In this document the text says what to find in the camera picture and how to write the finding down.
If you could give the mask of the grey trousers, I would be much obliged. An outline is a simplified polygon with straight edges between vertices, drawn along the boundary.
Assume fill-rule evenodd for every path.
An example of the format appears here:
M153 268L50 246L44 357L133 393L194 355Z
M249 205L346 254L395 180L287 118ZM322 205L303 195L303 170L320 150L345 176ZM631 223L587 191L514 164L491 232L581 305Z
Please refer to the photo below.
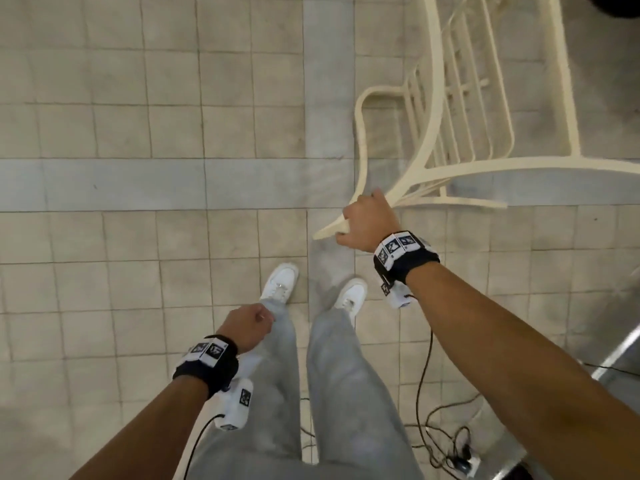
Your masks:
M204 434L187 480L424 480L387 387L336 308L312 323L307 381L319 462L302 461L296 333L283 303L262 304L275 322L254 349L262 361L248 421Z

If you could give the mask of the white shoe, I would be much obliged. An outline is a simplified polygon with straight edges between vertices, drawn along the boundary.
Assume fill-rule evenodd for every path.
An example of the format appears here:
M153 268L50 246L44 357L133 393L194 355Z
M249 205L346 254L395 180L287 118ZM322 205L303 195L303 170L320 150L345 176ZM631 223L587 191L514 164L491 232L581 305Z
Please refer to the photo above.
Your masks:
M355 322L357 314L366 301L367 291L366 281L360 277L354 277L344 284L333 307L345 311L350 320Z
M269 275L260 300L271 300L286 305L299 277L299 268L293 263L278 265Z

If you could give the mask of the silver metal rail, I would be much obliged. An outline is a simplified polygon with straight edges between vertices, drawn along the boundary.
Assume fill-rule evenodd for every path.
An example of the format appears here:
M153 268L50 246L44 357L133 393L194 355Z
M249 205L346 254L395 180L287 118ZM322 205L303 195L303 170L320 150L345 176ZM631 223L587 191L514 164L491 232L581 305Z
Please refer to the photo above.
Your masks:
M640 415L640 324L603 358L581 360L591 378ZM475 480L553 480L508 431L482 454Z

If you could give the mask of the person's right hand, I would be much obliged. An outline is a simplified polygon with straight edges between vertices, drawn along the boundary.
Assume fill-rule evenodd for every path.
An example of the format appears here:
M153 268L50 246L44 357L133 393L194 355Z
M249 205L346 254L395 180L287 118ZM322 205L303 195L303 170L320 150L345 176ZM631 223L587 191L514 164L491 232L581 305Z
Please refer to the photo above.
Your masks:
M356 234L356 246L344 246L350 249L373 253L386 236L402 231L396 214L379 188L370 195L360 195L343 209L342 215L349 223L348 232Z

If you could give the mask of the white right shoe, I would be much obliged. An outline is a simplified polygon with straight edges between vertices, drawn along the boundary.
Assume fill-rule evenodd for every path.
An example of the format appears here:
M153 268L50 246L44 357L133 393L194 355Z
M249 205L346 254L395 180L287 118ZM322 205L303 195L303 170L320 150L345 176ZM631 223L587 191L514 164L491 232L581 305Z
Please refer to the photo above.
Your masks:
M333 307L345 311L350 320L355 322L357 314L366 301L367 291L366 281L360 277L354 277L344 284Z

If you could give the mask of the white left shoe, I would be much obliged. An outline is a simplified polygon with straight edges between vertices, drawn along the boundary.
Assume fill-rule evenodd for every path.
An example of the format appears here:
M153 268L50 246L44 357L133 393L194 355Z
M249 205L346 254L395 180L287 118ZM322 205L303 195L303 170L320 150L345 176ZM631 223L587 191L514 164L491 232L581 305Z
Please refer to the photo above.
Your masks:
M278 265L269 275L260 300L271 300L286 305L299 277L299 268L293 263Z

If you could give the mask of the black wristband with markers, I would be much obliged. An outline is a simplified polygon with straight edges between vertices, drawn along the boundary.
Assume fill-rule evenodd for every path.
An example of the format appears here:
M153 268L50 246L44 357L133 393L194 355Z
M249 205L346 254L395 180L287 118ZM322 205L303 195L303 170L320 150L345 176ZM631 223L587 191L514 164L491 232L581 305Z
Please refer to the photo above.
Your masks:
M208 335L190 347L177 363L172 379L188 376L207 387L207 398L228 389L238 369L238 347L226 336Z
M379 243L373 262L382 283L391 288L395 282L406 284L411 270L441 260L428 242L412 232L400 231L389 234Z

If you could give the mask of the white power strip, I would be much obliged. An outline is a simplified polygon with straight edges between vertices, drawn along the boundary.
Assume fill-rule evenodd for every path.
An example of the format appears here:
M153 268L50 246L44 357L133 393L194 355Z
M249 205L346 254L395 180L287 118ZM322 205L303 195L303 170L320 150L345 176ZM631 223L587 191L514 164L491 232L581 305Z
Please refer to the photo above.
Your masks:
M452 452L447 455L446 460L448 468L456 474L471 479L476 477L480 463L480 457L476 455L469 444L453 448Z

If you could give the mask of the cream metal chair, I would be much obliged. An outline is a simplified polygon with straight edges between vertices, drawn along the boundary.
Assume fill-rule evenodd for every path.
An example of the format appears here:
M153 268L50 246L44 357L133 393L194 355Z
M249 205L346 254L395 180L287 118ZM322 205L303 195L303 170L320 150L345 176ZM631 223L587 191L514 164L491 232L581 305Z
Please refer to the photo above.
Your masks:
M450 196L455 178L483 173L577 169L640 175L640 164L587 157L580 133L560 0L538 0L559 155L512 157L515 135L499 62L497 22L513 0L461 0L441 27L436 0L415 0L422 53L399 86L372 86L356 100L358 179L363 195L369 151L363 105L371 96L403 102L412 157L386 193L394 207L454 205L506 209L501 201Z

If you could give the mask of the person's left forearm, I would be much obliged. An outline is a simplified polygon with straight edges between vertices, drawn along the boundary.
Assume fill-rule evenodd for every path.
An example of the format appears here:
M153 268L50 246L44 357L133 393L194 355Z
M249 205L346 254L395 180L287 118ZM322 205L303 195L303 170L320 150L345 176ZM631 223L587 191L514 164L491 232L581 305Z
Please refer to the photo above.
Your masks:
M200 379L172 380L69 480L172 480L208 398Z

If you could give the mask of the person's right forearm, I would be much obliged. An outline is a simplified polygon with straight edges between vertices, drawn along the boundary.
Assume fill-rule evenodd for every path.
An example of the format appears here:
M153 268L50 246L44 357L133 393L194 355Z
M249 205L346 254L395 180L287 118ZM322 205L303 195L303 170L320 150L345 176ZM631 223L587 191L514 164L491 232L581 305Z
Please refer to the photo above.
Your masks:
M439 263L406 278L444 352L554 480L640 480L640 416Z

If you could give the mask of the dark round object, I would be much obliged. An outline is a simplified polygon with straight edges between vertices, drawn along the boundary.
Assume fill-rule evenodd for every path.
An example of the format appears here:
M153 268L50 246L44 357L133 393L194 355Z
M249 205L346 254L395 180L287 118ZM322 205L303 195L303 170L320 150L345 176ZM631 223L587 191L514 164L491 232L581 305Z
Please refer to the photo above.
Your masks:
M624 19L640 18L640 0L589 0L597 10Z

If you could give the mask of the person's left hand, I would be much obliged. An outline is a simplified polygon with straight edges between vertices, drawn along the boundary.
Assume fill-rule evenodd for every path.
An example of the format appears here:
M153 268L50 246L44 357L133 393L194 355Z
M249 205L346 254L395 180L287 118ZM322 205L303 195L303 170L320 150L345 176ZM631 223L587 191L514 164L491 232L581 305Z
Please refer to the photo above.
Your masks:
M215 335L228 339L237 348L237 355L250 352L266 337L256 337L253 333L252 305L244 305L229 312Z

